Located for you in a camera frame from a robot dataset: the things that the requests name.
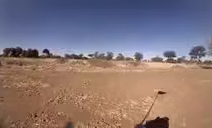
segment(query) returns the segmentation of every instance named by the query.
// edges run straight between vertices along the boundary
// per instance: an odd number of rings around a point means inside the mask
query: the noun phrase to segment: dry ground
[[[168,93],[158,99],[149,119],[167,116],[171,128],[212,128],[212,70],[157,64],[46,67],[51,63],[0,67],[0,121],[5,127],[62,128],[73,121],[81,128],[133,128],[154,91],[161,89]]]

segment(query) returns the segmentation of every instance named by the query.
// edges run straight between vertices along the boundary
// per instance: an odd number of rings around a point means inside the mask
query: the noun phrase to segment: dry grass
[[[88,60],[90,65],[93,67],[101,67],[101,68],[110,68],[115,66],[112,62],[100,59],[90,59]]]

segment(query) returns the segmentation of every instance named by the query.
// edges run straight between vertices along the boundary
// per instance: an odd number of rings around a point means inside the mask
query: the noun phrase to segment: sky
[[[211,36],[212,0],[0,0],[0,51],[184,56]]]

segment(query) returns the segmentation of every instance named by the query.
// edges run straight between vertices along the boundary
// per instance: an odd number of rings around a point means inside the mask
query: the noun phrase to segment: treeline
[[[206,55],[212,56],[212,40],[209,45],[208,51],[204,46],[195,46],[190,51],[189,54],[191,62],[201,62],[201,58]],[[153,62],[169,62],[169,63],[183,63],[187,62],[186,56],[177,57],[177,53],[173,50],[165,51],[163,56],[166,58],[165,60],[162,57],[156,56],[151,58]],[[3,54],[0,57],[27,57],[27,58],[63,58],[59,55],[54,55],[48,49],[43,49],[42,54],[39,54],[37,49],[22,49],[21,47],[15,48],[4,48]],[[136,52],[132,57],[125,57],[122,53],[119,53],[116,57],[114,57],[113,52],[99,53],[95,52],[92,54],[88,54],[84,56],[83,54],[65,54],[64,58],[67,59],[103,59],[103,60],[136,60],[141,61],[143,59],[143,54],[141,52]]]

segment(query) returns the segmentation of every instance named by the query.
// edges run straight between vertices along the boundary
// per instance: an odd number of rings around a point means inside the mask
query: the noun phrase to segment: dirt ground
[[[0,123],[5,127],[63,128],[72,121],[78,128],[134,128],[155,91],[163,90],[167,94],[148,119],[167,116],[171,128],[212,128],[212,69],[38,69],[0,67]]]

